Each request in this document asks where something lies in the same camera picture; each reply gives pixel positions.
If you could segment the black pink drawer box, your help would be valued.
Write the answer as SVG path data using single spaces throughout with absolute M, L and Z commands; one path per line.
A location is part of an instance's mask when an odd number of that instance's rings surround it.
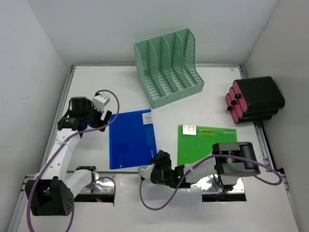
M 270 120 L 285 99 L 270 76 L 234 80 L 225 96 L 234 123 Z

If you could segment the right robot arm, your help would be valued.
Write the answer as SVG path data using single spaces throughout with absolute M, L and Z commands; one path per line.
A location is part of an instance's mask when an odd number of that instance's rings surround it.
M 212 152 L 205 158 L 190 163 L 171 167 L 170 155 L 160 150 L 150 160 L 145 170 L 140 170 L 142 178 L 153 184 L 170 188 L 188 189 L 200 179 L 217 175 L 220 186 L 231 190 L 240 177 L 260 174 L 253 145 L 250 142 L 216 143 Z

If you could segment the blue clip file folder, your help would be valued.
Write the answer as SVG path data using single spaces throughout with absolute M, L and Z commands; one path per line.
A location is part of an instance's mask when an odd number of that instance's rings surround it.
M 110 120 L 114 118 L 109 126 L 110 169 L 150 164 L 157 155 L 152 110 L 113 114 Z

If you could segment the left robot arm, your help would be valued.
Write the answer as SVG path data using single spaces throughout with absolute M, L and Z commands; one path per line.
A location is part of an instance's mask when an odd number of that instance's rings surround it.
M 86 186 L 96 191 L 93 181 L 99 175 L 95 166 L 79 166 L 67 177 L 68 165 L 74 149 L 88 127 L 104 132 L 112 115 L 104 111 L 110 101 L 105 94 L 96 94 L 93 99 L 72 97 L 64 116 L 57 123 L 54 145 L 45 166 L 36 179 L 26 183 L 27 198 L 34 216 L 68 216 L 73 209 L 74 198 Z

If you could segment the green file organizer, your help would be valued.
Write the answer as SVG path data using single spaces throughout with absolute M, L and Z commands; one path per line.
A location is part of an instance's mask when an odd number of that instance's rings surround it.
M 138 80 L 153 109 L 202 91 L 190 29 L 135 43 L 134 51 Z

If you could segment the green clip file folder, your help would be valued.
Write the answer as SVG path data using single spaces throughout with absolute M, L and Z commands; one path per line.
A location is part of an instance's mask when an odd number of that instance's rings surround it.
M 189 164 L 206 157 L 216 143 L 237 142 L 237 130 L 203 126 L 178 126 L 177 165 Z

